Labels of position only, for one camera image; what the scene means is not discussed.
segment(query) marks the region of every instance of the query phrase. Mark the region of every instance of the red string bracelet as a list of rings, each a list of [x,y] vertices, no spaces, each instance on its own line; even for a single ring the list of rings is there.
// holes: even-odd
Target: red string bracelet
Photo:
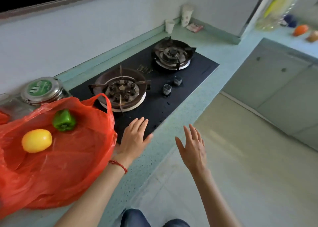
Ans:
[[[128,172],[128,170],[127,170],[124,166],[122,166],[119,162],[117,162],[116,160],[109,160],[109,161],[108,161],[108,163],[111,163],[111,164],[115,164],[115,165],[121,166],[121,167],[124,169],[125,174]]]

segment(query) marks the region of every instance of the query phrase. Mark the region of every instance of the person's leg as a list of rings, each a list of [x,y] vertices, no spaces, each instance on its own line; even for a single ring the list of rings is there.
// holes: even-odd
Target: person's leg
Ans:
[[[173,219],[166,222],[163,227],[190,227],[190,225],[182,219]]]
[[[150,227],[150,224],[139,209],[128,209],[121,218],[120,227]]]

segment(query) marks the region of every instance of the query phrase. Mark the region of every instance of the black glass cooktop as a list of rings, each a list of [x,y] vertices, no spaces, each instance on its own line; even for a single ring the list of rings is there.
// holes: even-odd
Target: black glass cooktop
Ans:
[[[147,91],[146,98],[139,107],[123,114],[114,112],[115,131],[118,133],[117,141],[119,143],[125,128],[135,118],[145,117],[145,119],[149,119],[145,131],[145,137],[147,137],[219,66],[218,63],[195,52],[188,67],[179,71],[167,70],[159,66],[152,58],[151,52],[156,44],[120,63],[123,68],[142,70],[145,78],[151,80],[151,88]],[[111,71],[120,64],[104,72]],[[104,72],[71,89],[70,93],[81,101],[89,99],[93,94],[88,85],[94,84]],[[179,86],[173,84],[175,76],[182,77],[182,83]],[[162,93],[165,84],[172,86],[169,96]],[[95,102],[95,107],[107,112],[107,109],[99,101]]]

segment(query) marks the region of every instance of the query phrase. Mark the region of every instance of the gas stove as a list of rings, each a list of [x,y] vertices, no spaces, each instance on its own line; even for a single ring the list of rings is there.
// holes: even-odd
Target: gas stove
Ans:
[[[186,43],[165,38],[70,93],[81,101],[105,93],[112,103],[120,143],[125,128],[135,118],[149,119],[145,137],[152,133],[218,65]],[[94,106],[107,112],[103,97]]]

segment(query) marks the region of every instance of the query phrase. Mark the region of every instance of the green label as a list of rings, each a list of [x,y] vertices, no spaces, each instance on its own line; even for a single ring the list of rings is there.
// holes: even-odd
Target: green label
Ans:
[[[28,93],[31,96],[42,96],[50,91],[52,88],[52,82],[49,80],[35,81],[28,87]]]

